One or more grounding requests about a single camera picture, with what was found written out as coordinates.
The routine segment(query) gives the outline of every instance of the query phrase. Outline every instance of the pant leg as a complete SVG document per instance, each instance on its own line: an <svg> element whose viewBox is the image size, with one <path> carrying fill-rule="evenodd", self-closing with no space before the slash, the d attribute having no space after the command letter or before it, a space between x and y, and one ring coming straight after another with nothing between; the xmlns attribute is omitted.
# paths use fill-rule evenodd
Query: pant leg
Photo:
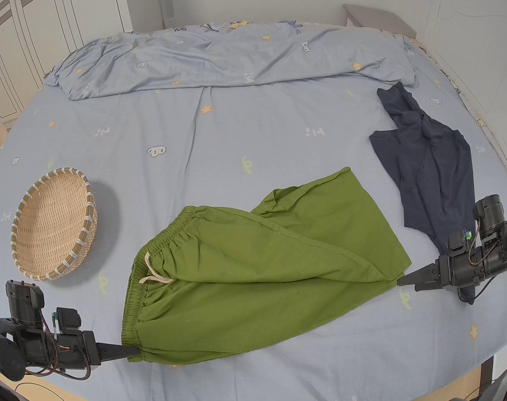
<svg viewBox="0 0 507 401"><path fill-rule="evenodd" d="M344 212L356 221L350 224ZM124 344L141 347L143 359L163 364L259 349L316 328L390 289L409 265L380 211L346 169L276 190L245 214L250 213L189 207L141 249L126 296ZM387 275L372 264L374 258L362 256L375 250L362 247L357 255L343 248L355 233L351 226L366 222L376 231L388 229L381 237L386 241L381 255L397 264L384 265L391 272ZM364 241L370 242L361 235ZM351 246L359 245L354 241ZM147 252L158 273L183 280L139 284L148 274ZM218 282L192 282L214 279Z"/></svg>

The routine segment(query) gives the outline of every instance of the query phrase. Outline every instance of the basket rim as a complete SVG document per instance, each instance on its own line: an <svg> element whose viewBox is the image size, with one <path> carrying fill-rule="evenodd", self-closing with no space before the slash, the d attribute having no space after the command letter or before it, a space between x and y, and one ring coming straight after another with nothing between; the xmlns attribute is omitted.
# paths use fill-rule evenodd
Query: basket rim
<svg viewBox="0 0 507 401"><path fill-rule="evenodd" d="M20 260L18 258L18 251L16 250L16 245L17 245L16 241L18 238L19 218L23 214L23 210L25 209L25 207L27 205L25 198L32 197L31 193L33 190L38 191L38 187L36 186L36 184L49 184L50 181L53 181L53 177L60 177L60 175L57 171L60 171L62 174L65 174L65 175L70 175L70 174L77 175L77 176L81 177L81 179L85 183L87 204L86 204L84 223L83 223L81 230L79 231L79 237L77 238L75 244L73 245L72 249L70 250L70 252L66 256L66 258L63 259L62 263L59 264L55 269L53 269L45 274L35 275L35 274L32 274L32 273L28 272L27 270L23 269L23 267L20 263ZM92 188L90 187L90 183L88 182L87 177L80 170L77 170L75 168L70 168L70 167L63 167L63 168L58 168L56 170L52 170L51 172L48 172L43 177L39 178L30 187L30 189L27 192L25 192L24 197L22 198L22 200L20 201L20 204L18 205L18 209L16 210L16 213L15 213L14 219L13 219L13 223L11 225L10 249L12 251L14 263L16 264L16 267L18 268L18 270L21 273L23 273L26 277L28 277L29 279L32 279L34 281L42 281L42 282L52 281L53 279L61 277L61 276L63 276L63 274L67 273L67 271L70 270L70 268L72 267L73 262L76 261L79 252L81 251L81 249L85 245L85 242L86 242L88 235L90 233L90 228L91 228L92 224L95 223L95 218L94 218L95 210L96 210L96 204L95 204L95 200L94 200L94 194L92 193Z"/></svg>

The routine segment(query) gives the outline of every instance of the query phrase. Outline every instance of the navy garment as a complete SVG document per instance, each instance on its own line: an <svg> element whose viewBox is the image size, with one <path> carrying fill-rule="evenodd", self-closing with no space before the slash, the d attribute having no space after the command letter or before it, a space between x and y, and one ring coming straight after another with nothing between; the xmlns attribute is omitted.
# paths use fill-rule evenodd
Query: navy garment
<svg viewBox="0 0 507 401"><path fill-rule="evenodd" d="M376 131L370 142L400 190L404 225L426 233L444 254L450 233L475 234L471 147L428 116L402 83L377 94L397 129Z"/></svg>

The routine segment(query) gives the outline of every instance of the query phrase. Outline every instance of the bed sheet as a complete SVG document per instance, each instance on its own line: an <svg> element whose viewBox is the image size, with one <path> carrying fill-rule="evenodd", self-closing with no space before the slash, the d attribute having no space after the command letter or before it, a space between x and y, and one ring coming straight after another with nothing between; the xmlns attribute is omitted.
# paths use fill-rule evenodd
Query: bed sheet
<svg viewBox="0 0 507 401"><path fill-rule="evenodd" d="M507 172L497 153L444 74L416 45L407 53L419 79L408 90L471 145L477 199L498 193L507 207ZM40 283L44 313L76 308L82 329L94 331L100 342L120 343L132 261L183 206L251 210L274 188L344 166L403 244L413 262L408 272L431 263L436 248L423 233L404 227L397 187L368 139L375 130L394 129L376 95L378 87L389 86L336 76L82 101L44 86L0 150L0 317L9 315L5 281L23 279L10 254L14 211L30 185L63 166L87 175L99 222L80 268ZM235 116L219 113L220 105ZM202 113L205 106L211 110ZM85 382L50 379L88 400L409 401L506 344L507 272L474 306L445 290L397 287L269 348L184 367L118 360Z"/></svg>

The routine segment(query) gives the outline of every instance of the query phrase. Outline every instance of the motor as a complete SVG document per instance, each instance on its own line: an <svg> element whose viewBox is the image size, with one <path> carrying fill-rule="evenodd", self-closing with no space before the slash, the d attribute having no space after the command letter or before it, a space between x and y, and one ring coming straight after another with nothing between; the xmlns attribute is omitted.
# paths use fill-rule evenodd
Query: motor
<svg viewBox="0 0 507 401"><path fill-rule="evenodd" d="M460 300L471 303L487 288L500 273L507 271L507 221L499 195L487 196L472 207L478 223L477 233L459 230L448 237L447 253L439 256L435 263L401 277L397 284L415 284L415 291L445 288L458 291ZM481 246L474 247L477 235ZM479 286L490 279L474 298L464 298L461 288Z"/></svg>
<svg viewBox="0 0 507 401"><path fill-rule="evenodd" d="M103 361L140 355L137 346L96 343L92 331L79 330L81 316L75 309L57 308L52 314L52 334L42 314L44 294L38 285L10 280L5 288L10 318L0 318L0 372L12 381L25 374L44 377L52 373L85 380ZM42 370L29 371L28 367ZM66 370L86 373L75 377Z"/></svg>

